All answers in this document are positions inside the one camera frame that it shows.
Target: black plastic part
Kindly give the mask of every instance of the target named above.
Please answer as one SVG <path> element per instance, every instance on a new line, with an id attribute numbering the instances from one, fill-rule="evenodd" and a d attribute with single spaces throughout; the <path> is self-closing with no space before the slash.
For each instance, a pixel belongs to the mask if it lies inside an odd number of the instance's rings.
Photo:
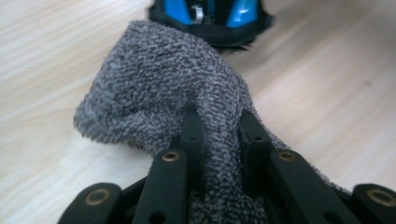
<path id="1" fill-rule="evenodd" d="M 375 184 L 358 185 L 350 204 L 362 223 L 396 223 L 396 193 L 390 189 Z"/>
<path id="2" fill-rule="evenodd" d="M 267 28 L 271 27 L 273 17 L 260 9 L 259 18 L 253 22 L 237 28 L 227 27 L 225 25 L 205 25 L 193 24 L 185 25 L 168 17 L 161 6 L 162 1 L 156 1 L 148 10 L 148 17 L 151 21 L 174 27 L 179 31 L 196 35 L 205 40 L 212 46 L 245 46 L 256 38 Z"/>
<path id="3" fill-rule="evenodd" d="M 204 136 L 201 119 L 195 110 L 187 110 L 184 115 L 182 132 L 180 134 L 180 149 L 183 150 L 188 157 L 189 191 L 190 189 L 196 189 L 201 197 L 203 197 L 205 193 L 205 148 L 203 142 Z"/>
<path id="4" fill-rule="evenodd" d="M 99 183 L 84 189 L 64 211 L 60 224 L 107 224 L 121 219 L 118 208 L 121 189 L 115 184 Z"/>
<path id="5" fill-rule="evenodd" d="M 244 192 L 250 197 L 262 195 L 266 184 L 262 167 L 275 148 L 256 116 L 247 110 L 242 112 L 239 120 L 239 143 Z"/>
<path id="6" fill-rule="evenodd" d="M 122 191 L 121 210 L 124 211 L 124 220 L 121 223 L 131 223 L 139 203 L 140 195 L 145 187 L 147 177 L 137 181 Z"/>
<path id="7" fill-rule="evenodd" d="M 275 224 L 290 224 L 291 217 L 288 213 L 286 205 L 282 203 L 282 199 L 279 195 L 271 195 L 267 197 L 267 195 L 263 196 L 264 200 L 264 210 L 267 215 L 268 223 Z"/>
<path id="8" fill-rule="evenodd" d="M 187 222 L 187 156 L 168 149 L 157 154 L 143 188 L 133 224 Z"/>
<path id="9" fill-rule="evenodd" d="M 273 151 L 268 170 L 292 223 L 360 223 L 298 153 Z"/>
<path id="10" fill-rule="evenodd" d="M 338 188 L 336 188 L 335 186 L 329 186 L 330 189 L 332 189 L 332 191 L 334 191 L 334 193 L 338 196 L 338 198 L 341 199 L 341 201 L 343 201 L 343 203 L 349 207 L 350 206 L 350 199 L 351 199 L 351 195 L 344 190 L 340 190 Z"/>

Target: gray knit sock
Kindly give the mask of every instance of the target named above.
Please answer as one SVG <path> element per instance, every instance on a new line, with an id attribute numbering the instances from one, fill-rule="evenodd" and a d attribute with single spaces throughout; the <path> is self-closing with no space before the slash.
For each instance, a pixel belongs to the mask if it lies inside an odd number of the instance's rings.
<path id="1" fill-rule="evenodd" d="M 151 21 L 131 22 L 74 122 L 94 141 L 155 155 L 180 133 L 188 107 L 196 108 L 209 145 L 206 195 L 203 201 L 191 195 L 190 223 L 265 223 L 262 200 L 242 191 L 237 137 L 242 110 L 257 112 L 245 81 L 204 40 Z M 267 132 L 276 148 L 288 148 Z"/>

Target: wooden table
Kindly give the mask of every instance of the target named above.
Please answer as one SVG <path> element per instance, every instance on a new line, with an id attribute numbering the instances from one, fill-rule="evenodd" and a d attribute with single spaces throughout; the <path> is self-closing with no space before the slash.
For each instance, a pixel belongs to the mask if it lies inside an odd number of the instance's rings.
<path id="1" fill-rule="evenodd" d="M 224 56 L 265 124 L 333 182 L 396 189 L 396 2 L 267 0 L 273 28 Z M 150 1 L 0 1 L 0 222 L 55 223 L 84 188 L 126 188 L 150 155 L 84 139 L 73 115 Z"/>

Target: blue plastic casing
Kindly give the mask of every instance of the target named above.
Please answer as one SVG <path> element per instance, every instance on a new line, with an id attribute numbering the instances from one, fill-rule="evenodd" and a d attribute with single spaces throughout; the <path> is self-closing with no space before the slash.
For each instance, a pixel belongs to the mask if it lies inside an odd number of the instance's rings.
<path id="1" fill-rule="evenodd" d="M 191 25 L 191 17 L 185 0 L 164 0 L 163 9 L 170 18 L 185 25 Z"/>
<path id="2" fill-rule="evenodd" d="M 226 25 L 233 28 L 246 25 L 257 20 L 258 12 L 257 0 L 235 0 Z"/>

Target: wood grain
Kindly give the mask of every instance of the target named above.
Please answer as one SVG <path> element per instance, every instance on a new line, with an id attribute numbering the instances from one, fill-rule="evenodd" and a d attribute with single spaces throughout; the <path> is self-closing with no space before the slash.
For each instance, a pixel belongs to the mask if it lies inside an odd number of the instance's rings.
<path id="1" fill-rule="evenodd" d="M 396 2 L 268 0 L 273 28 L 224 56 L 265 124 L 333 182 L 396 189 Z M 151 157 L 73 128 L 75 108 L 149 1 L 0 1 L 0 222 L 55 223 L 84 188 L 126 188 Z"/>

